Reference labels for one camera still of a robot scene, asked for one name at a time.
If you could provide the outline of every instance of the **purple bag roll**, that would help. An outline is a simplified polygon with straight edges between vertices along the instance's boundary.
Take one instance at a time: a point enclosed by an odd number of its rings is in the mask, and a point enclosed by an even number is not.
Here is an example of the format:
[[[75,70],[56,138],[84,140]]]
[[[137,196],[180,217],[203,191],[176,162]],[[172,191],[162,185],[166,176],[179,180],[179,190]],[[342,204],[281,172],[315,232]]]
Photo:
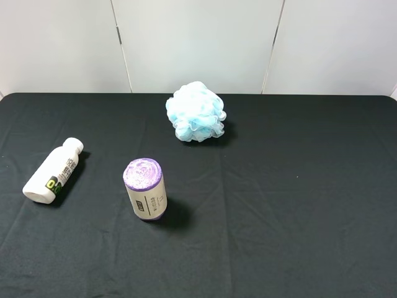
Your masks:
[[[167,208],[163,171],[151,158],[133,160],[123,174],[134,213],[143,220],[159,219]]]

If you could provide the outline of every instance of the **black tablecloth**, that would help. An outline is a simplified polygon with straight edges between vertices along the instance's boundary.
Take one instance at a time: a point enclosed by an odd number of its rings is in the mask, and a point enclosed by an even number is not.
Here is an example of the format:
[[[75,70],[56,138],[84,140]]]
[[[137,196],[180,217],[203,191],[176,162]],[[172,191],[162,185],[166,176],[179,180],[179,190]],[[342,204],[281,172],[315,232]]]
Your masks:
[[[167,94],[0,102],[0,297],[397,297],[397,102],[224,95],[225,135],[182,143]],[[51,205],[22,187],[68,137]],[[158,222],[122,173],[163,167]]]

